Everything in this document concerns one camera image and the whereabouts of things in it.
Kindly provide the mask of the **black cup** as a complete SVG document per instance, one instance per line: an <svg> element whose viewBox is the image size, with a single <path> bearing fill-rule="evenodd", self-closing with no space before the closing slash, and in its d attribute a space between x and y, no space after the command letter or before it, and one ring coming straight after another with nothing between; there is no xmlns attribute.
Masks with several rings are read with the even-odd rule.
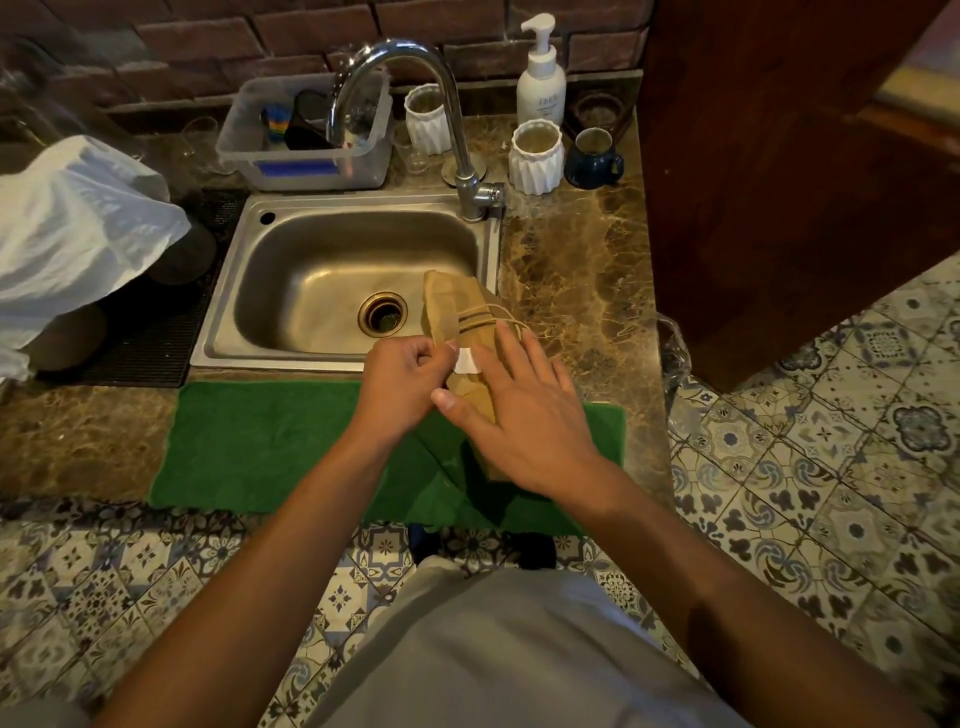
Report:
<svg viewBox="0 0 960 728"><path fill-rule="evenodd" d="M290 121L283 134L291 151L335 149L328 139L328 121L332 105L330 92L306 88L294 96Z"/></svg>

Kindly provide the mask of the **colourful sponge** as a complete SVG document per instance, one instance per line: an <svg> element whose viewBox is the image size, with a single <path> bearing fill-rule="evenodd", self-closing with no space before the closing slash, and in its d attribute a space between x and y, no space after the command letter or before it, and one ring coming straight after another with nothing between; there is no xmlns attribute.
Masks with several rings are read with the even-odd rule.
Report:
<svg viewBox="0 0 960 728"><path fill-rule="evenodd" d="M259 119L265 147L284 147L285 135L292 119L292 108L282 103L268 103L261 108Z"/></svg>

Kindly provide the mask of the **person's right hand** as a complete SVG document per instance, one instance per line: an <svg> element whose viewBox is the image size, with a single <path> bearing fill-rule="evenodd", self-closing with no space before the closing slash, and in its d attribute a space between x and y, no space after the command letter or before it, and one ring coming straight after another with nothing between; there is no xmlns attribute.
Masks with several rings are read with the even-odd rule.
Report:
<svg viewBox="0 0 960 728"><path fill-rule="evenodd" d="M463 431L486 462L515 485L562 506L585 502L589 486L619 468L596 448L581 400L563 362L550 358L554 387L539 383L522 338L498 321L502 356L474 346L490 391L495 431Z"/></svg>

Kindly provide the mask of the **stainless steel sink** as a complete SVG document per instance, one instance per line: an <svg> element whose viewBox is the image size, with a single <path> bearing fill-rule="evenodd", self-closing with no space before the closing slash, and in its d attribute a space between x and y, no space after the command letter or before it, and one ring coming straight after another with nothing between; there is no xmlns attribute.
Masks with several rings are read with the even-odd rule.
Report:
<svg viewBox="0 0 960 728"><path fill-rule="evenodd" d="M407 304L395 335L423 334L427 271L496 291L502 211L460 217L451 190L248 198L190 358L193 369L361 373L379 340L361 332L367 297Z"/></svg>

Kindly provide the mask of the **clear plastic container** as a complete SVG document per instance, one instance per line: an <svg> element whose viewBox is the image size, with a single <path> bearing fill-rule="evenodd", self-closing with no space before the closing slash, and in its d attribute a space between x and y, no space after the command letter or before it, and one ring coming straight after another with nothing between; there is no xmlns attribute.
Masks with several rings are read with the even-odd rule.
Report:
<svg viewBox="0 0 960 728"><path fill-rule="evenodd" d="M270 140L264 114L292 119L304 91L329 95L332 73L249 79L234 97L216 145L219 162L261 191L338 191L379 188L392 157L390 79L374 71L351 96L342 146L292 150Z"/></svg>

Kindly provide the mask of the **person's left hand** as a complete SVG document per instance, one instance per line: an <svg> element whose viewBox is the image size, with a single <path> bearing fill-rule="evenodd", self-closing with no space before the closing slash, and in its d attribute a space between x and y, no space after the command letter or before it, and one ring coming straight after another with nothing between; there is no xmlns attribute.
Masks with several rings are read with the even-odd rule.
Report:
<svg viewBox="0 0 960 728"><path fill-rule="evenodd" d="M431 392L445 380L425 375L436 343L425 335L379 340L366 355L361 388L349 430L379 447L394 446L433 407Z"/></svg>

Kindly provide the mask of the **clear plastic bag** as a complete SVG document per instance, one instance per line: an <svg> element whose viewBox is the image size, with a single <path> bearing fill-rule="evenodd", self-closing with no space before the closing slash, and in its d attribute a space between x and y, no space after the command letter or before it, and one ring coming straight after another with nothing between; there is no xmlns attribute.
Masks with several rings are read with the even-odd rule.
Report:
<svg viewBox="0 0 960 728"><path fill-rule="evenodd" d="M702 419L697 390L692 401L684 396L691 384L690 350L677 321L657 312L655 322L668 431L686 441Z"/></svg>

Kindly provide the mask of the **small clear glass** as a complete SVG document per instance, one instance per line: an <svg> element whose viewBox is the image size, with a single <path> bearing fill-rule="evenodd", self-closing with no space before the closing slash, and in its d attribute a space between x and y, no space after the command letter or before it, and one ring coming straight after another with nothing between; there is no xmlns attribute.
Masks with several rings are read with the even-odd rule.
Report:
<svg viewBox="0 0 960 728"><path fill-rule="evenodd" d="M405 121L396 122L394 125L391 143L408 176L420 176L426 173L427 156L417 148Z"/></svg>

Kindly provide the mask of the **brown paper packet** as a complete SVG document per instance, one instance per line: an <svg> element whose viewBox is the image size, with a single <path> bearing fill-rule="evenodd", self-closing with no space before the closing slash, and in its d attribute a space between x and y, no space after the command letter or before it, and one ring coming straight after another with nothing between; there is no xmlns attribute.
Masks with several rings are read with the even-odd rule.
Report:
<svg viewBox="0 0 960 728"><path fill-rule="evenodd" d="M455 339L459 347L483 345L502 357L497 321L505 321L516 339L522 338L522 330L526 328L477 278L461 273L427 271L423 280L423 303L424 332L436 344ZM492 423L496 422L491 391L481 373L451 373L446 387L466 399Z"/></svg>

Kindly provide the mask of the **dark wooden cabinet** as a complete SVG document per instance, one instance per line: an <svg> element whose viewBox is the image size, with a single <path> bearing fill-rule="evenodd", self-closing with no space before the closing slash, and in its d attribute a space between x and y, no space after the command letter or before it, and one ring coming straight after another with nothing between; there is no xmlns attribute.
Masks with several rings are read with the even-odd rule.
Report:
<svg viewBox="0 0 960 728"><path fill-rule="evenodd" d="M659 312L719 392L960 251L960 134L873 100L949 0L656 0Z"/></svg>

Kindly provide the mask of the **person's left forearm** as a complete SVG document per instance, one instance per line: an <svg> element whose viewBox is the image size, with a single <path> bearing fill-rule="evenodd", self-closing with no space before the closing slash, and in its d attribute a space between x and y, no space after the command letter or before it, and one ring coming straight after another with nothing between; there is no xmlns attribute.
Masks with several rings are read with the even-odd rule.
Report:
<svg viewBox="0 0 960 728"><path fill-rule="evenodd" d="M257 728L400 439L350 427L144 653L91 728Z"/></svg>

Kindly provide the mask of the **black drain mat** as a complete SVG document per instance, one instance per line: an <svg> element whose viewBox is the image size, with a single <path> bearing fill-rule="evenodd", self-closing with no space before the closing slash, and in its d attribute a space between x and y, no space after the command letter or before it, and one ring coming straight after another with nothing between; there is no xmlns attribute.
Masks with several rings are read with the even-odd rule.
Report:
<svg viewBox="0 0 960 728"><path fill-rule="evenodd" d="M178 389L186 382L189 358L207 314L217 279L250 193L202 187L181 198L190 219L215 243L214 256L196 279L180 285L141 275L98 302L105 338L78 366L42 371L51 386L115 386Z"/></svg>

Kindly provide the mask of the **chrome faucet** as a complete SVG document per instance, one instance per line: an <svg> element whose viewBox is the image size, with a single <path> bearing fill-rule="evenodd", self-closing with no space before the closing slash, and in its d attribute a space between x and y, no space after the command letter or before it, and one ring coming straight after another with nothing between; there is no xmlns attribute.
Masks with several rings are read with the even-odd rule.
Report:
<svg viewBox="0 0 960 728"><path fill-rule="evenodd" d="M482 221L489 211L506 207L506 185L503 182L481 181L465 133L457 85L450 66L430 44L407 39L384 39L363 46L338 71L332 88L332 102L327 115L326 138L334 147L342 145L343 127L351 98L365 75L392 60L412 60L431 71L439 85L444 113L450 131L456 167L455 188L463 221Z"/></svg>

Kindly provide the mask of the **white plastic bag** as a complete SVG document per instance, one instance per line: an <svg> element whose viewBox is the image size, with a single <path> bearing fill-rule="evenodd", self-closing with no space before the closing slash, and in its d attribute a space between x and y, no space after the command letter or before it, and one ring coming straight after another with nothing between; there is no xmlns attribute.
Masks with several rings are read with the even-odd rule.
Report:
<svg viewBox="0 0 960 728"><path fill-rule="evenodd" d="M96 138L55 142L0 175L0 383L57 317L143 274L191 230L164 177Z"/></svg>

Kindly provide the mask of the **white ribbed cup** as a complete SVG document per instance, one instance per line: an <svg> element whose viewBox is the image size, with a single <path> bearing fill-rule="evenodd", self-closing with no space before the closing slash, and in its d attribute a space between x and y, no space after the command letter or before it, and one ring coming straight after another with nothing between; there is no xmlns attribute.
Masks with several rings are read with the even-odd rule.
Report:
<svg viewBox="0 0 960 728"><path fill-rule="evenodd" d="M404 98L405 121L414 149L439 156L452 149L444 94L436 82L413 88Z"/></svg>
<svg viewBox="0 0 960 728"><path fill-rule="evenodd" d="M527 196L559 187L564 169L561 128L551 120L531 119L517 126L510 140L510 183Z"/></svg>

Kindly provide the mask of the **beige round bowl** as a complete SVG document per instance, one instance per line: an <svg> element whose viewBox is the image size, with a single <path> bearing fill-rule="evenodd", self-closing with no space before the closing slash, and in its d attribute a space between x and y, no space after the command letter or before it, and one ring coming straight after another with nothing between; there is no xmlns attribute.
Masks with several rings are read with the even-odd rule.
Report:
<svg viewBox="0 0 960 728"><path fill-rule="evenodd" d="M92 302L56 316L19 352L27 356L35 373L62 372L89 360L107 333L107 316L99 303Z"/></svg>

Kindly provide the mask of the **white pump bottle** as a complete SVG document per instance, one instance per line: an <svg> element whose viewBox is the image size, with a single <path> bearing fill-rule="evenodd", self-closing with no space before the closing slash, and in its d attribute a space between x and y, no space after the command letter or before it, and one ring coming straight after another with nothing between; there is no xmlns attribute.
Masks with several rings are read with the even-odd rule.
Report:
<svg viewBox="0 0 960 728"><path fill-rule="evenodd" d="M533 33L534 46L527 55L527 68L516 87L519 124L548 120L561 126L566 107L567 77L559 65L557 48L551 42L556 19L551 13L539 13L524 21L520 29Z"/></svg>

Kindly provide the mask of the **person's right forearm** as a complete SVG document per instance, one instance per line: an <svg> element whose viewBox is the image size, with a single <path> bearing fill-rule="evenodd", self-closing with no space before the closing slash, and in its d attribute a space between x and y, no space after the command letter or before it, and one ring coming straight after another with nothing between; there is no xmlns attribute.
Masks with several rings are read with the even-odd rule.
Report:
<svg viewBox="0 0 960 728"><path fill-rule="evenodd" d="M755 728L935 728L846 648L627 474L591 457L555 500L649 602L715 692Z"/></svg>

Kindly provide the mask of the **person's dark shoe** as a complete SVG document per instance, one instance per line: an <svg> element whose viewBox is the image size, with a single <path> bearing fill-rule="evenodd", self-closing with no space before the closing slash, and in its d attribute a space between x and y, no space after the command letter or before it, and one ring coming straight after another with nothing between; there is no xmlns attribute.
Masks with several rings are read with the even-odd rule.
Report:
<svg viewBox="0 0 960 728"><path fill-rule="evenodd" d="M407 526L409 551L416 566L433 556L443 556L445 552L442 532L431 530L419 523Z"/></svg>
<svg viewBox="0 0 960 728"><path fill-rule="evenodd" d="M557 549L553 537L534 532L510 536L515 564L526 571L556 570Z"/></svg>

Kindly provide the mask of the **brass sink drain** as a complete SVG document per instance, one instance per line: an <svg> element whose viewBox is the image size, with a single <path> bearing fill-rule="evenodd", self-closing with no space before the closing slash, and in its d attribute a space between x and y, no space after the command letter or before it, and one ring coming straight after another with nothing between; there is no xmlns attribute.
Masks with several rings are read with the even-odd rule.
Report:
<svg viewBox="0 0 960 728"><path fill-rule="evenodd" d="M367 297L359 307L357 326L370 338L398 334L406 323L407 303L395 292L380 291Z"/></svg>

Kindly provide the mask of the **person's grey shirt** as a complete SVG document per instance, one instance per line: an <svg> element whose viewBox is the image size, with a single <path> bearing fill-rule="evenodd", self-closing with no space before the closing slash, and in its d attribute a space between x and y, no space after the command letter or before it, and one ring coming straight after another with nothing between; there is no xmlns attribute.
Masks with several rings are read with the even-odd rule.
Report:
<svg viewBox="0 0 960 728"><path fill-rule="evenodd" d="M593 579L419 565L304 728L752 728Z"/></svg>

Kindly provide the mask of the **dark round bowl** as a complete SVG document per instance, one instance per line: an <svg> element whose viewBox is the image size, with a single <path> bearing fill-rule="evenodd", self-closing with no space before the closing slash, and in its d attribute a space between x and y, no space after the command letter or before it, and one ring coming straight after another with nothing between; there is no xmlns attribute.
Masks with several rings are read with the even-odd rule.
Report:
<svg viewBox="0 0 960 728"><path fill-rule="evenodd" d="M188 285L207 273L217 257L213 233L198 219L188 216L190 229L146 271L146 277L159 285Z"/></svg>

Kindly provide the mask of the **clear drinking glass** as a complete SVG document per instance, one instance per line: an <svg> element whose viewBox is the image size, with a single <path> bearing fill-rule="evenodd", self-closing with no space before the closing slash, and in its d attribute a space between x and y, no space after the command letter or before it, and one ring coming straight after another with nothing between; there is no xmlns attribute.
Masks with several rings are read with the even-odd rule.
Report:
<svg viewBox="0 0 960 728"><path fill-rule="evenodd" d="M207 174L230 177L235 174L236 169L231 164L223 163L215 149L219 133L219 122L213 116L191 119L180 133L183 155Z"/></svg>

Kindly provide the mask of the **green cloth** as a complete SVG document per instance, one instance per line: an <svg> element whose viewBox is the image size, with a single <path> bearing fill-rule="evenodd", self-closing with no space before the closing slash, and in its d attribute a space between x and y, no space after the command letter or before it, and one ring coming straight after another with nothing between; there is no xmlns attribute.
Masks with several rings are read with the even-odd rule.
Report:
<svg viewBox="0 0 960 728"><path fill-rule="evenodd" d="M178 394L154 508L269 514L349 424L358 381L198 381ZM390 456L362 524L583 531L552 501L487 479L462 430L431 412Z"/></svg>

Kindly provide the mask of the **dark blue mug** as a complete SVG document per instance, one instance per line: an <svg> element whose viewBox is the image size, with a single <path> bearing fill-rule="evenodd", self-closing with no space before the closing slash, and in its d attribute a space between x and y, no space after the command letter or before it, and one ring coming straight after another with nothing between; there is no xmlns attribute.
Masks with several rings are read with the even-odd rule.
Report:
<svg viewBox="0 0 960 728"><path fill-rule="evenodd" d="M574 188L594 190L619 183L625 170L623 156L611 133L603 127L579 132L570 147L563 175Z"/></svg>

